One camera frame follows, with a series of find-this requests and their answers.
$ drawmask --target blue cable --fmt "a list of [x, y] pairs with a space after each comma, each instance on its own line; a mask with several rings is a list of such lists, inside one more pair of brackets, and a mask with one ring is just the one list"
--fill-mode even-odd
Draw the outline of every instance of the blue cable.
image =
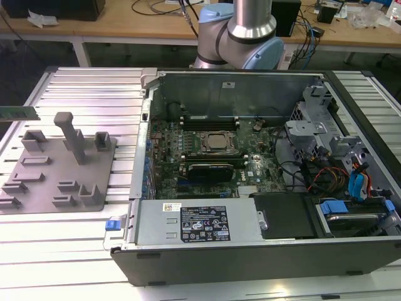
[[313, 34], [313, 30], [312, 27], [310, 25], [308, 25], [309, 30], [311, 31], [311, 41], [312, 41], [312, 47], [308, 53], [308, 58], [306, 59], [305, 64], [302, 67], [302, 70], [305, 69], [305, 67], [308, 65], [308, 63], [310, 62], [311, 58], [312, 58], [312, 54], [313, 54], [313, 48], [315, 47], [315, 35]]
[[311, 27], [309, 24], [307, 24], [306, 22], [303, 22], [303, 23], [302, 23], [302, 22], [296, 21], [296, 23], [301, 24], [301, 25], [304, 25], [305, 27], [307, 27], [307, 28], [311, 31], [311, 42], [312, 42], [312, 47], [311, 47], [311, 49], [309, 50], [309, 52], [308, 52], [308, 58], [306, 59], [306, 62], [305, 62], [305, 64], [304, 64], [303, 67], [302, 67], [302, 70], [304, 70], [305, 67], [307, 66], [307, 64], [310, 62], [310, 60], [311, 60], [311, 58], [312, 58], [313, 48], [315, 47], [315, 35], [313, 34], [312, 27]]

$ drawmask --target black box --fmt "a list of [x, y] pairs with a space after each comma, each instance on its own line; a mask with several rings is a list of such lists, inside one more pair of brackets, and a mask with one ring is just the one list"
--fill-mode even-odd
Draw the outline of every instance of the black box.
[[10, 18], [27, 18], [28, 10], [58, 19], [96, 21], [106, 0], [2, 0]]
[[333, 21], [334, 15], [337, 13], [338, 8], [334, 8], [331, 6], [321, 6], [318, 14], [318, 22], [331, 24]]
[[[220, 3], [232, 3], [232, 0], [219, 0]], [[276, 18], [276, 36], [291, 36], [296, 17], [301, 7], [301, 0], [273, 0], [271, 14]]]

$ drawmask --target gray floor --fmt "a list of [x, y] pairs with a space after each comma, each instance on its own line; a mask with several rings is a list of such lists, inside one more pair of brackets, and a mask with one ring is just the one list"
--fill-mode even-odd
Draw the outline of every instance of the gray floor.
[[[69, 43], [30, 42], [49, 66], [78, 66], [76, 56]], [[21, 105], [31, 93], [36, 82], [45, 70], [23, 43], [18, 43], [16, 53], [0, 55], [0, 104]], [[121, 44], [89, 44], [88, 51], [93, 66], [132, 66], [187, 68], [195, 59], [196, 47], [192, 46], [159, 46], [130, 45], [131, 57], [125, 56]], [[317, 51], [307, 70], [370, 70], [378, 80], [395, 95], [401, 88], [401, 57], [388, 57], [381, 68], [376, 62], [382, 54], [358, 53], [352, 63], [343, 62], [345, 53]], [[0, 124], [0, 137], [8, 124]]]

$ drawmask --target green circuit board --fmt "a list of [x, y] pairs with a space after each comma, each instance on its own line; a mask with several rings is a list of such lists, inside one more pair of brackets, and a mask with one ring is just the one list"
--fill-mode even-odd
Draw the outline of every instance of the green circuit board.
[[[253, 129], [256, 120], [240, 120], [236, 131], [188, 132], [179, 124], [154, 120], [151, 138], [154, 143], [154, 171], [157, 199], [180, 198], [239, 198], [239, 186], [252, 186], [259, 192], [285, 191], [286, 185], [279, 173], [271, 146], [273, 128]], [[180, 173], [182, 154], [201, 154], [206, 151], [205, 136], [224, 133], [231, 141], [230, 154], [247, 154], [245, 168], [234, 170], [232, 179], [222, 183], [194, 184]]]

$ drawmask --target workbench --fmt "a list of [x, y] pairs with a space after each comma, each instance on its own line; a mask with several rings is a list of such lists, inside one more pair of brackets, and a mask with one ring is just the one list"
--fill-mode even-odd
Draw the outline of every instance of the workbench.
[[[155, 45], [193, 45], [197, 40], [185, 19], [178, 16], [142, 16], [131, 10], [132, 0], [107, 0], [102, 15], [96, 22], [59, 20], [60, 25], [39, 29], [26, 19], [8, 19], [10, 25], [27, 41], [64, 41], [72, 43], [80, 66], [91, 65], [85, 43], [121, 43]], [[390, 28], [353, 29], [345, 19], [333, 20], [331, 24], [316, 23], [316, 15], [310, 13], [308, 6], [313, 0], [303, 0], [304, 16], [312, 26], [325, 30], [318, 49], [321, 51], [401, 53], [401, 34]], [[171, 10], [171, 4], [160, 4], [158, 9]], [[138, 3], [135, 9], [151, 12], [145, 1]], [[197, 28], [192, 12], [189, 13]], [[18, 38], [0, 19], [0, 40]], [[305, 40], [305, 32], [296, 25], [291, 37], [283, 38], [285, 53], [279, 63], [279, 69], [288, 69], [291, 57]]]
[[[8, 180], [29, 130], [61, 137], [53, 124], [57, 112], [74, 114], [73, 124], [85, 136], [107, 131], [117, 139], [108, 183], [107, 204], [92, 213], [0, 215], [0, 299], [81, 300], [266, 300], [320, 299], [399, 300], [401, 261], [369, 275], [313, 277], [253, 282], [133, 287], [103, 244], [105, 223], [128, 212], [138, 123], [140, 68], [59, 68], [46, 72], [26, 105], [36, 107], [40, 121], [14, 122], [0, 142], [0, 187]], [[401, 108], [374, 78], [359, 71], [338, 71], [350, 92], [392, 152], [401, 159]], [[339, 117], [351, 134], [347, 117]], [[108, 232], [118, 243], [123, 230]]]

